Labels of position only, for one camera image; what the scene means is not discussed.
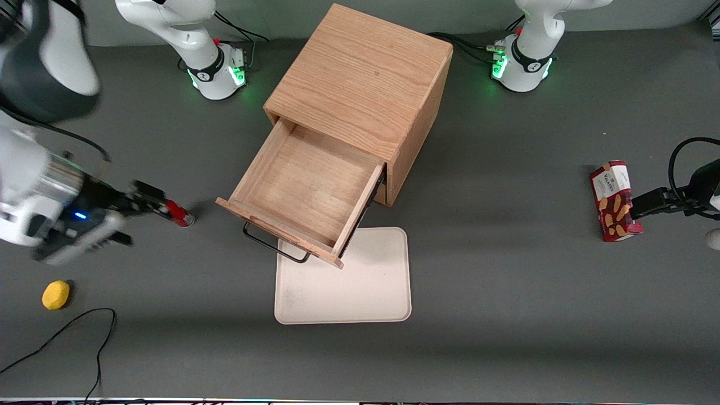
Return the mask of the dark left arm gripper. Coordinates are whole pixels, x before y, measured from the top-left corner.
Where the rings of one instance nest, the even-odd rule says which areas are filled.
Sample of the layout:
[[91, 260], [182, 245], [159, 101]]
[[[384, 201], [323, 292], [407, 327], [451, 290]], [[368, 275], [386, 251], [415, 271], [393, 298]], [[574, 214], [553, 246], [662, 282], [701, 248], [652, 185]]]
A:
[[[697, 215], [719, 216], [719, 159], [696, 170], [687, 185], [687, 199]], [[636, 221], [656, 214], [685, 212], [685, 203], [671, 188], [656, 188], [632, 199], [631, 218]]]

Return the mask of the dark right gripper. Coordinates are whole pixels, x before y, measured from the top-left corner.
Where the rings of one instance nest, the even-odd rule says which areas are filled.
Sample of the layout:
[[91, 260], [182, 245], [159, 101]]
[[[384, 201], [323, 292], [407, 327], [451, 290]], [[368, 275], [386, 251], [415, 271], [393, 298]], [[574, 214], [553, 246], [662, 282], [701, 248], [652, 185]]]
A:
[[132, 198], [85, 173], [70, 202], [70, 228], [123, 228], [129, 219], [148, 214], [171, 218], [167, 202], [164, 191], [145, 182], [133, 181]]

